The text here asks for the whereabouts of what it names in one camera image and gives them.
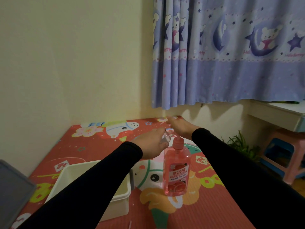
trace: cartoon eye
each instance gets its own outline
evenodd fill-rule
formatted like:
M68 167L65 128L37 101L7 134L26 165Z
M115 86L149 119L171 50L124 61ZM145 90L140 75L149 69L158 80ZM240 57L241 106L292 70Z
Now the cartoon eye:
M151 179L151 181L153 181L153 182L157 182L157 181L159 181L160 177L159 177L158 174L152 174L152 175L150 176L150 179Z

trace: pink stool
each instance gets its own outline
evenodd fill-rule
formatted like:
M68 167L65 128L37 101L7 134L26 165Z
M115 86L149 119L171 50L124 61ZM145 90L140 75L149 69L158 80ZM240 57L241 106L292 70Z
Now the pink stool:
M284 149L292 154L287 167L283 167L282 165L266 157L266 155L268 153L270 154L270 151L274 149L274 146L279 147L279 149ZM300 168L304 154L305 133L291 132L281 128L274 131L269 136L265 147L261 150L259 155L261 155L260 162L262 164L280 174L283 177L283 181L291 185L295 178L305 176L305 168Z

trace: curtain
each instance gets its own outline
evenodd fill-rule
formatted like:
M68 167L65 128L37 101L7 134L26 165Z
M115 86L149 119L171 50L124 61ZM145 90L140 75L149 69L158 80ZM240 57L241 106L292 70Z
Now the curtain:
M152 107L301 101L305 0L154 0Z

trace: red bottle cap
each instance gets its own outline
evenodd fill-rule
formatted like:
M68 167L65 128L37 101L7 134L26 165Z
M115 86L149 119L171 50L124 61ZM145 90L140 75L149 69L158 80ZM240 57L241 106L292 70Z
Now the red bottle cap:
M182 137L175 137L173 139L173 148L177 150L183 149L184 146L184 139Z

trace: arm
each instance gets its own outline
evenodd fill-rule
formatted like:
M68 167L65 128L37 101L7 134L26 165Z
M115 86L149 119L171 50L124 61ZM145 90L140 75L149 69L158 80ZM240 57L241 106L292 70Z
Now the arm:
M152 130L124 142L45 203L18 229L94 229L120 184L141 158L157 157L169 146L161 143L165 128Z
M202 150L235 202L256 228L297 228L305 214L305 198L265 172L247 157L185 120L169 119L172 128Z

